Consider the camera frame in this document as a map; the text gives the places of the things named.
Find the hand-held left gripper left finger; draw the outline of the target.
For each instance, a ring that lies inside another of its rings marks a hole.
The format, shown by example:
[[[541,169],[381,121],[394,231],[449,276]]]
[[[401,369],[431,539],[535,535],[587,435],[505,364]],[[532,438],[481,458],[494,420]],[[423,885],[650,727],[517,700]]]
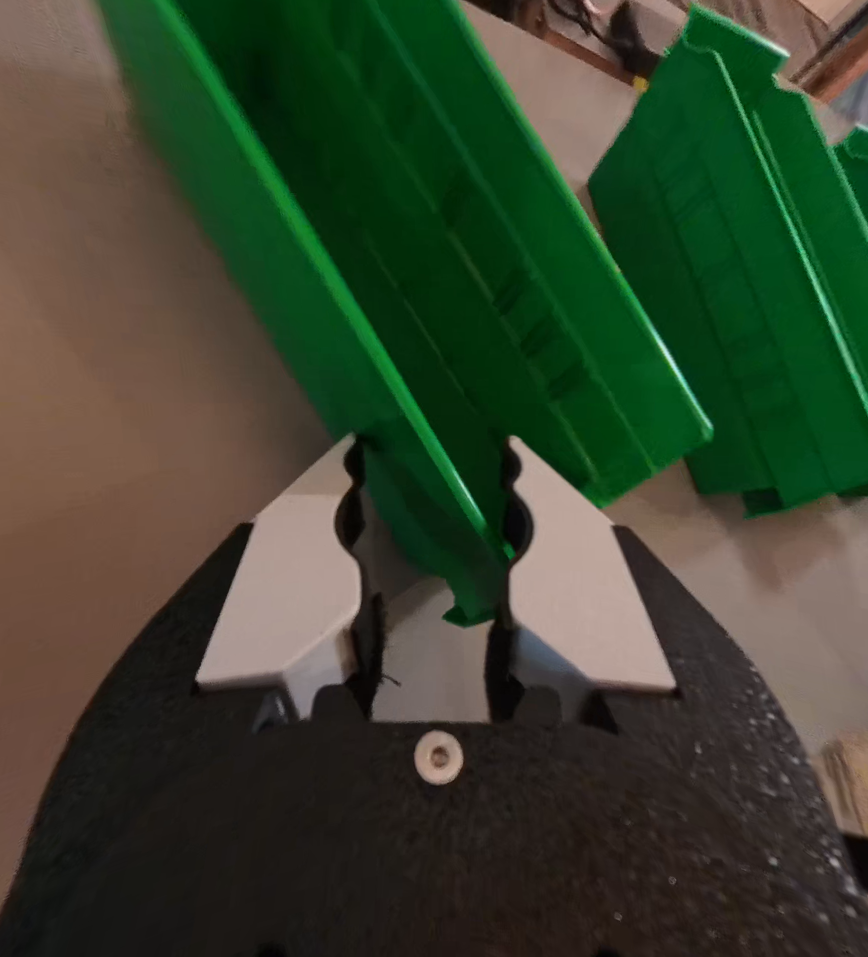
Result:
[[[341,439],[256,516],[195,687],[271,689],[308,720],[339,685],[370,719],[385,645],[380,596],[357,555],[367,520],[365,455]]]

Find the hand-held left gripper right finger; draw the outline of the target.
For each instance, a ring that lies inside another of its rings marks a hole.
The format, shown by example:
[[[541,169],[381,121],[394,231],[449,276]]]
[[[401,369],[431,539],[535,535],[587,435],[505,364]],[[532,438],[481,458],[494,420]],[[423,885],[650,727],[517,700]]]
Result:
[[[555,723],[614,724],[610,694],[675,698],[618,527],[519,437],[501,484],[510,559],[485,656],[490,723],[537,707]]]

